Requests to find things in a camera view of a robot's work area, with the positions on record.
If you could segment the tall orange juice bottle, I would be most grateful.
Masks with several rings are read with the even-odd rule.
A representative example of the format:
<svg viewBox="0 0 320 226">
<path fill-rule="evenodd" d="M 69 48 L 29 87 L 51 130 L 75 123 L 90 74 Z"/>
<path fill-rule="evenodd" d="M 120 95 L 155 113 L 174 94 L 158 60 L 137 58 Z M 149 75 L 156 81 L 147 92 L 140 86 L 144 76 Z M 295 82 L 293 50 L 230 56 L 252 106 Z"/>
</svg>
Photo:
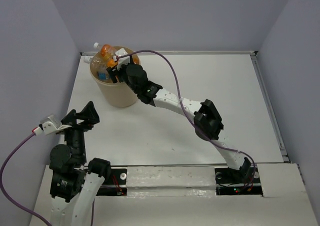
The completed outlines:
<svg viewBox="0 0 320 226">
<path fill-rule="evenodd" d="M 100 44 L 95 42 L 93 47 L 99 51 L 100 57 L 104 62 L 109 62 L 114 59 L 117 49 L 109 44 Z"/>
</svg>

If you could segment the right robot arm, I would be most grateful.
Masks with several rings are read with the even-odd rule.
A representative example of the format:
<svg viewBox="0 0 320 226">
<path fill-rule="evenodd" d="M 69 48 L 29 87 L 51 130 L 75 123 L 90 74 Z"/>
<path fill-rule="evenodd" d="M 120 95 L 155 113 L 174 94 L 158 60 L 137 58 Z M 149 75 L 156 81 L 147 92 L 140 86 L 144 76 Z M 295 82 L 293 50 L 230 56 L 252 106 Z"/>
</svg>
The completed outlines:
<svg viewBox="0 0 320 226">
<path fill-rule="evenodd" d="M 199 102 L 180 98 L 149 80 L 146 71 L 139 64 L 115 65 L 108 67 L 107 71 L 113 83 L 126 83 L 141 102 L 185 116 L 194 127 L 196 135 L 213 144 L 221 154 L 234 181 L 242 182 L 243 188 L 253 183 L 256 165 L 252 157 L 219 141 L 219 134 L 223 131 L 224 125 L 211 100 Z"/>
</svg>

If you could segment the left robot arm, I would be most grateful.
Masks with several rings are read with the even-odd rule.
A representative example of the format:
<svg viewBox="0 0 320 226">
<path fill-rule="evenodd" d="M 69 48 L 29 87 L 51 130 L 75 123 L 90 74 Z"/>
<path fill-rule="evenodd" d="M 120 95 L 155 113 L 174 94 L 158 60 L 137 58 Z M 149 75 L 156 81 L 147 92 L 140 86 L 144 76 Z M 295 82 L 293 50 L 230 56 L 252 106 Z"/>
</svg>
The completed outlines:
<svg viewBox="0 0 320 226">
<path fill-rule="evenodd" d="M 89 101 L 77 112 L 71 110 L 50 130 L 64 135 L 49 155 L 51 179 L 51 225 L 84 225 L 96 194 L 111 177 L 111 163 L 94 158 L 87 161 L 85 132 L 98 124 L 100 117 Z"/>
</svg>

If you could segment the short orange bottle yellow cap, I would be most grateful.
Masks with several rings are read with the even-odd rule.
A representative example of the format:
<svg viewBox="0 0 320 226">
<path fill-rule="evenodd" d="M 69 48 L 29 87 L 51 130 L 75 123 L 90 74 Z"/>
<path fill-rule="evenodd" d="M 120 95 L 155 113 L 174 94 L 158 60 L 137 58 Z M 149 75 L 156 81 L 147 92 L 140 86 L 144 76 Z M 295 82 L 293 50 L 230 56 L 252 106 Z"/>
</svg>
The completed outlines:
<svg viewBox="0 0 320 226">
<path fill-rule="evenodd" d="M 107 68 L 113 68 L 114 66 L 118 65 L 118 61 L 114 60 L 113 57 L 110 57 L 110 58 L 106 59 L 105 65 Z"/>
</svg>

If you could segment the clear bottle blue cap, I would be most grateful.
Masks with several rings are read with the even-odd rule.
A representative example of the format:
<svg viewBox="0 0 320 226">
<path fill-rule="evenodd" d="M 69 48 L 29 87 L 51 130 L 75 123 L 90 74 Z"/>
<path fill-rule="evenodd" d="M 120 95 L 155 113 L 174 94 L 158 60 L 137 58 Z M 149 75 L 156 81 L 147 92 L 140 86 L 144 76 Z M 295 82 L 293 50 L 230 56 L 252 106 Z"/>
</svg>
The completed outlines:
<svg viewBox="0 0 320 226">
<path fill-rule="evenodd" d="M 110 79 L 108 72 L 103 71 L 97 71 L 97 77 L 101 81 L 106 81 Z"/>
</svg>

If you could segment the clear crushed plastic bottle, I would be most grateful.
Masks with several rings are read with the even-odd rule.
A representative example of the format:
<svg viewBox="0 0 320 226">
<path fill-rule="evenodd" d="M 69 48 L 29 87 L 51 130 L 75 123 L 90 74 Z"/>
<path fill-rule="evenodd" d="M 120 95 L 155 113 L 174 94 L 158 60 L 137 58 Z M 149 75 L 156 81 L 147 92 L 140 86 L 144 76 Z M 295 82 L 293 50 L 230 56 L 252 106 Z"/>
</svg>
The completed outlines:
<svg viewBox="0 0 320 226">
<path fill-rule="evenodd" d="M 103 73 L 107 72 L 106 63 L 98 57 L 85 56 L 83 58 L 83 61 L 90 65 L 90 69 L 93 72 L 103 72 Z"/>
</svg>

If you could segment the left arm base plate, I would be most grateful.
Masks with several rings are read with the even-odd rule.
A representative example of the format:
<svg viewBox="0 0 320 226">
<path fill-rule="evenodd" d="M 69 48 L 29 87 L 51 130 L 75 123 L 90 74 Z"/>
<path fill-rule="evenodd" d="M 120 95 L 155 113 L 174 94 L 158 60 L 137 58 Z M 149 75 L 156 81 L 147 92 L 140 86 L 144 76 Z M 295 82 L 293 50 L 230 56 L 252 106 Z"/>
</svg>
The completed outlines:
<svg viewBox="0 0 320 226">
<path fill-rule="evenodd" d="M 97 196 L 126 196 L 128 170 L 124 167 L 112 167 L 111 174 L 100 186 Z"/>
</svg>

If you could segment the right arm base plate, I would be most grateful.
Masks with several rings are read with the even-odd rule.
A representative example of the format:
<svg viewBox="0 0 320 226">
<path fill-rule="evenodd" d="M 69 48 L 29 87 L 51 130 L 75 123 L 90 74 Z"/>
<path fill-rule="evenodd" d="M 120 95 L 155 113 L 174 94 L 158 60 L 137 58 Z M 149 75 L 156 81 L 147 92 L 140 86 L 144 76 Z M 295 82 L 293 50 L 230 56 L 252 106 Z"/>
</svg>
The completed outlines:
<svg viewBox="0 0 320 226">
<path fill-rule="evenodd" d="M 260 174 L 258 169 L 253 176 L 253 167 L 250 168 L 248 178 L 243 179 L 237 171 L 219 167 L 215 170 L 216 195 L 263 195 Z"/>
</svg>

